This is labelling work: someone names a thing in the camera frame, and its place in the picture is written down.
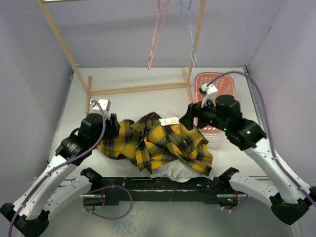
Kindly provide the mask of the yellow plaid flannel shirt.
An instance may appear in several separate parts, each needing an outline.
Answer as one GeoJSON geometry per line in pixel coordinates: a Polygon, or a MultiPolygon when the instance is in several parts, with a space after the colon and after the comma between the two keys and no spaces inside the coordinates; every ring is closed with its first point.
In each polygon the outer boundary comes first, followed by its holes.
{"type": "Polygon", "coordinates": [[[97,149],[111,159],[126,159],[140,171],[154,170],[172,161],[180,161],[199,174],[209,175],[213,156],[208,141],[197,128],[182,124],[162,126],[160,116],[151,112],[138,121],[119,122],[119,136],[102,141],[97,149]]]}

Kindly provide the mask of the white collared shirt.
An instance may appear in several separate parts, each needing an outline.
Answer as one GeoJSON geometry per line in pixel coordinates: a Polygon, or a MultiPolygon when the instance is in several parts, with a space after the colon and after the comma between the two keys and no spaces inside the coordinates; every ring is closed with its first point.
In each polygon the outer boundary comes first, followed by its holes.
{"type": "Polygon", "coordinates": [[[215,171],[211,170],[208,175],[203,175],[185,165],[178,158],[173,158],[169,155],[163,162],[168,161],[160,167],[153,168],[151,178],[168,177],[171,181],[185,183],[193,178],[205,177],[212,180],[215,176],[215,171]]]}

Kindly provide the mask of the light blue wire hanger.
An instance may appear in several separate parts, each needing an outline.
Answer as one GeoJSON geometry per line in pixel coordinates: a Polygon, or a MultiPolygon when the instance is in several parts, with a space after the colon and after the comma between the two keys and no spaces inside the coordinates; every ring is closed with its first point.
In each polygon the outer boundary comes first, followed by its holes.
{"type": "Polygon", "coordinates": [[[184,35],[188,43],[189,53],[193,67],[197,66],[196,50],[194,49],[194,35],[192,27],[191,6],[192,1],[179,0],[180,15],[184,30],[184,35]]]}

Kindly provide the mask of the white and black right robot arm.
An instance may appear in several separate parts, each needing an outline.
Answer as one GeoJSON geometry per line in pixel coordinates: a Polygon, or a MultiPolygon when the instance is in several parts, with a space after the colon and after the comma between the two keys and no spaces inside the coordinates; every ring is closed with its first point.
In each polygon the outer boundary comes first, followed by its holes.
{"type": "Polygon", "coordinates": [[[287,225],[294,224],[315,204],[315,188],[288,166],[256,122],[243,118],[240,103],[233,96],[221,95],[215,102],[189,104],[179,122],[192,130],[195,119],[198,128],[210,125],[223,131],[229,142],[252,158],[272,182],[269,185],[229,168],[219,177],[223,192],[235,190],[256,198],[287,225]]]}

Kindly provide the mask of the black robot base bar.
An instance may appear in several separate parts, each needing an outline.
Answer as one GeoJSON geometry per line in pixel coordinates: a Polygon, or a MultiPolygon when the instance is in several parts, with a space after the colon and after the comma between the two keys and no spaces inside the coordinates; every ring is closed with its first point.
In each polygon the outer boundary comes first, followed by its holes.
{"type": "Polygon", "coordinates": [[[92,168],[80,173],[92,182],[91,191],[103,194],[102,205],[118,205],[121,201],[148,202],[202,202],[236,206],[238,195],[223,177],[210,180],[205,177],[190,179],[185,183],[171,181],[167,177],[102,177],[92,168]]]}

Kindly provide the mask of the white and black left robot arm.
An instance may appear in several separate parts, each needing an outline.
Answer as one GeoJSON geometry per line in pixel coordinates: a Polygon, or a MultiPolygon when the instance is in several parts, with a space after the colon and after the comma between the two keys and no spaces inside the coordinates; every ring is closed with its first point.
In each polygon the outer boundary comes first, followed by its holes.
{"type": "Polygon", "coordinates": [[[85,168],[71,184],[60,189],[60,184],[103,141],[116,138],[120,125],[116,114],[103,116],[91,113],[65,139],[32,186],[15,202],[5,203],[1,214],[10,222],[8,234],[16,228],[26,237],[39,237],[52,218],[80,195],[101,190],[102,177],[85,168]]]}

